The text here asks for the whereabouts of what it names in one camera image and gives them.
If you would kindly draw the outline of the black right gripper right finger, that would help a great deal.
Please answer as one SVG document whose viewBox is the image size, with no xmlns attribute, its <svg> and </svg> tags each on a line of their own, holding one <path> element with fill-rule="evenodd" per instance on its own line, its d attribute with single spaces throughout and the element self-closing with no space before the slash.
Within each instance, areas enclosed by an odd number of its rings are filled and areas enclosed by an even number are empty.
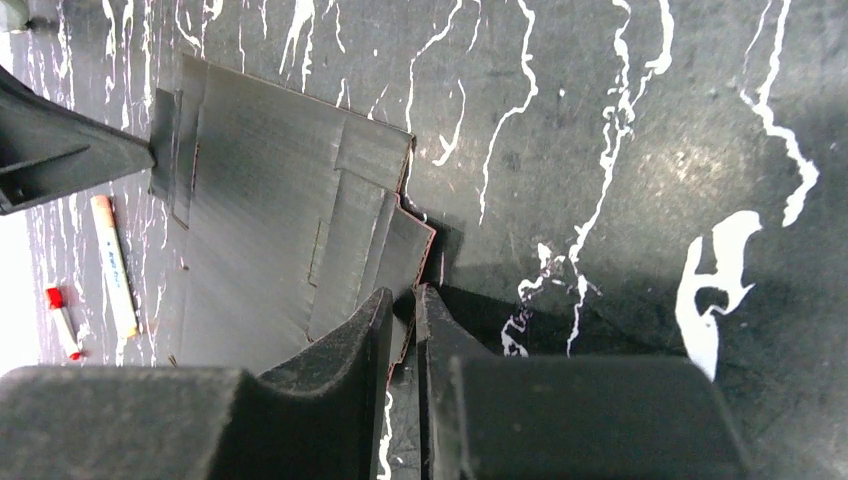
<svg viewBox="0 0 848 480">
<path fill-rule="evenodd" d="M 718 389 L 677 357 L 503 357 L 415 292 L 426 479 L 748 479 Z"/>
</svg>

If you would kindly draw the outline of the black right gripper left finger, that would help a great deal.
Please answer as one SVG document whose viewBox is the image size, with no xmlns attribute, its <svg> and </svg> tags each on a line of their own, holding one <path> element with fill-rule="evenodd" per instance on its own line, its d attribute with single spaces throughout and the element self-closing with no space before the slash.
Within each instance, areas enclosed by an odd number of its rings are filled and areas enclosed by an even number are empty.
<svg viewBox="0 0 848 480">
<path fill-rule="evenodd" d="M 372 479 L 393 298 L 260 375 L 22 367 L 1 380 L 5 479 Z"/>
</svg>

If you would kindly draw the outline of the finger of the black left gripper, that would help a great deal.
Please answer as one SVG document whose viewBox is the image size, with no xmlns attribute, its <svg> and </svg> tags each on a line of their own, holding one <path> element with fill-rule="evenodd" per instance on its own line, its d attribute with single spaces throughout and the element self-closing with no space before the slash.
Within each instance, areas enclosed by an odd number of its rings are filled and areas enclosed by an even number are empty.
<svg viewBox="0 0 848 480">
<path fill-rule="evenodd" d="M 155 165 L 150 144 L 55 104 L 1 71 L 1 213 Z"/>
</svg>

